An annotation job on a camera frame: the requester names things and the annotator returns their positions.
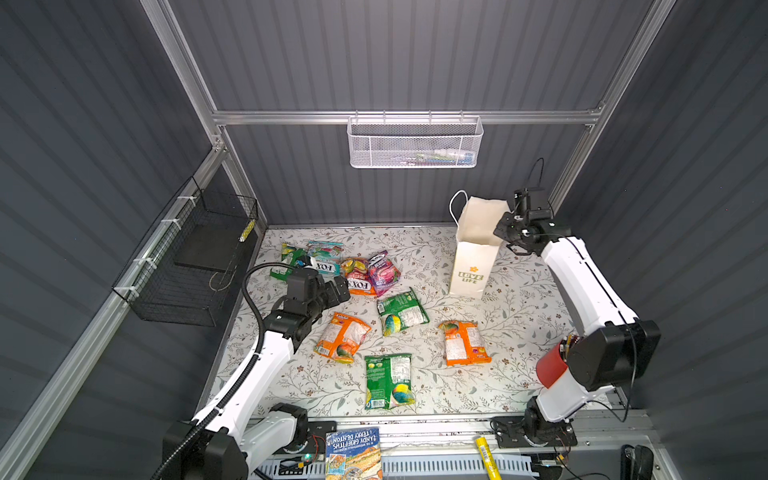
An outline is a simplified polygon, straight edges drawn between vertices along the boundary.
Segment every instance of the black wire basket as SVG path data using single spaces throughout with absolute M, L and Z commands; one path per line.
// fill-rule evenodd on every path
M 166 225 L 151 251 L 125 266 L 140 263 L 133 282 L 113 290 L 142 320 L 228 321 L 258 241 L 257 212 L 254 198 L 198 189 L 175 219 L 161 220 Z

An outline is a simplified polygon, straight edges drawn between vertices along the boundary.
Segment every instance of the paper bag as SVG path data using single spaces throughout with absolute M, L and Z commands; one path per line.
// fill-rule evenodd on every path
M 449 209 L 456 196 L 462 192 L 467 197 L 464 190 L 459 190 L 451 199 Z M 451 216 L 458 225 L 456 258 L 453 262 L 449 290 L 452 295 L 482 297 L 491 268 L 496 261 L 498 248 L 503 241 L 493 234 L 493 230 L 505 212 L 509 212 L 506 200 L 485 200 L 477 197 L 467 199 L 458 221 L 451 211 Z

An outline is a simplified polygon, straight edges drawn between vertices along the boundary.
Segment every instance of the white mesh basket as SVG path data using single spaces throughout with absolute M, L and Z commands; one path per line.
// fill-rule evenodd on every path
M 472 168 L 482 132 L 480 117 L 463 115 L 350 117 L 349 163 L 354 168 Z

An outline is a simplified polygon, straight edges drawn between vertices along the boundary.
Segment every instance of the wire basket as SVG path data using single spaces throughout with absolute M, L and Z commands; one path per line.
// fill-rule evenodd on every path
M 115 284 L 113 290 L 142 320 L 199 326 L 226 322 L 258 240 L 252 231 L 257 211 L 251 197 L 198 189 L 176 218 L 161 221 L 164 231 L 152 251 L 126 265 L 124 271 L 134 262 L 141 264 L 133 282 Z M 223 271 L 180 264 L 185 243 L 201 228 L 227 235 L 221 240 L 226 246 L 220 249 Z
M 346 132 L 354 168 L 472 168 L 483 129 L 480 117 L 405 115 L 350 117 Z

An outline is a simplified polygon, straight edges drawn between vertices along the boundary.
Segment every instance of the floral pattern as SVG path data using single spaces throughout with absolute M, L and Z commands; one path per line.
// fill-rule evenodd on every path
M 280 260 L 282 242 L 297 247 L 310 240 L 344 243 L 345 257 L 369 257 L 381 250 L 401 270 L 399 283 L 386 295 L 412 287 L 431 323 L 384 337 L 372 297 L 353 295 L 327 310 L 299 351 L 280 371 L 256 414 L 278 402 L 309 410 L 310 417 L 384 415 L 392 413 L 519 412 L 541 388 L 536 362 L 574 327 L 568 310 L 537 256 L 518 257 L 501 248 L 480 300 L 448 295 L 456 251 L 454 227 L 387 227 L 356 229 L 268 230 L 257 263 Z M 284 294 L 285 283 L 264 269 L 254 274 L 249 291 L 263 312 Z M 357 316 L 373 327 L 350 365 L 314 353 L 333 312 Z M 491 363 L 447 367 L 445 320 L 478 324 Z M 248 305 L 240 306 L 227 342 L 211 396 L 230 378 L 257 337 L 257 324 Z M 392 410 L 365 410 L 366 369 L 363 357 L 382 353 L 412 354 L 412 390 L 416 404 Z

